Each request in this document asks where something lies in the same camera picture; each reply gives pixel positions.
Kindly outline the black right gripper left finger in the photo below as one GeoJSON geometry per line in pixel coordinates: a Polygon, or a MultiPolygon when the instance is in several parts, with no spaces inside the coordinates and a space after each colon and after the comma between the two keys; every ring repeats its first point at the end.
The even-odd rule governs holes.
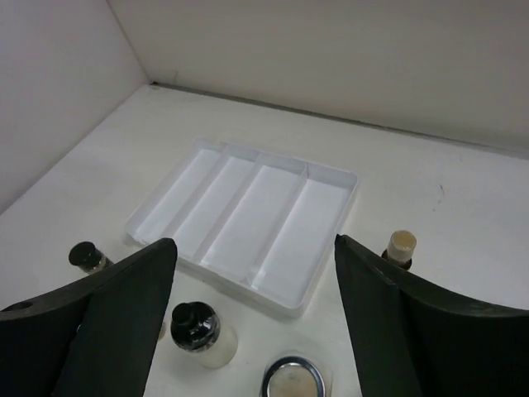
{"type": "Polygon", "coordinates": [[[162,238],[1,312],[3,396],[142,396],[178,251],[162,238]]]}

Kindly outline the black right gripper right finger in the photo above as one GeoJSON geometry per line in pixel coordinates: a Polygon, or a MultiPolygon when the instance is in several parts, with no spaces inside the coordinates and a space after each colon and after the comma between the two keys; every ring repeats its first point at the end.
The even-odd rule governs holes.
{"type": "Polygon", "coordinates": [[[526,310],[442,288],[346,235],[335,262],[362,395],[527,395],[526,310]]]}

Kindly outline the black-cap bottle white powder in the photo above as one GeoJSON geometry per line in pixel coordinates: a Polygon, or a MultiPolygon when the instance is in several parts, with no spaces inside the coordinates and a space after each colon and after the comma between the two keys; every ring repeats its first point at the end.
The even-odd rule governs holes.
{"type": "Polygon", "coordinates": [[[176,305],[171,314],[170,334],[178,348],[209,369],[228,364],[238,348],[234,328],[204,302],[176,305]]]}

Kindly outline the round glass jar silver lid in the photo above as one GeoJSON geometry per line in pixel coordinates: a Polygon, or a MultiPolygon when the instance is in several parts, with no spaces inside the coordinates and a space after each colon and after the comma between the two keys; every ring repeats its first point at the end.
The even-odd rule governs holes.
{"type": "Polygon", "coordinates": [[[259,396],[329,397],[333,374],[318,355],[297,350],[280,352],[264,368],[259,396]]]}

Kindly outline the small black-lid spice jar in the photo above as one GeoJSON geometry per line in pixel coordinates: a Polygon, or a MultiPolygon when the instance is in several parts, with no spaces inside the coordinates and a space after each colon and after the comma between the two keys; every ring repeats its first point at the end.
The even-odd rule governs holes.
{"type": "Polygon", "coordinates": [[[69,252],[69,263],[82,271],[92,274],[113,265],[92,242],[80,242],[69,252]]]}

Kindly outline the yellow bottle beige cap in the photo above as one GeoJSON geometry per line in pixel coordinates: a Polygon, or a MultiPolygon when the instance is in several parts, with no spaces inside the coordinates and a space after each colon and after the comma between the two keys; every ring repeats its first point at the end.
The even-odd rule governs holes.
{"type": "Polygon", "coordinates": [[[382,258],[401,269],[410,270],[416,246],[417,239],[410,231],[397,230],[390,236],[382,258]]]}

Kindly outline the white divided organizer tray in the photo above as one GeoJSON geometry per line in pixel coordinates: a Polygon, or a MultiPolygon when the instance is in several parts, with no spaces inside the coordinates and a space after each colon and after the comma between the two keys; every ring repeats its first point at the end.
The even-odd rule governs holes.
{"type": "Polygon", "coordinates": [[[349,170],[197,140],[125,230],[144,246],[174,240],[190,274],[274,316],[298,318],[358,183],[349,170]]]}

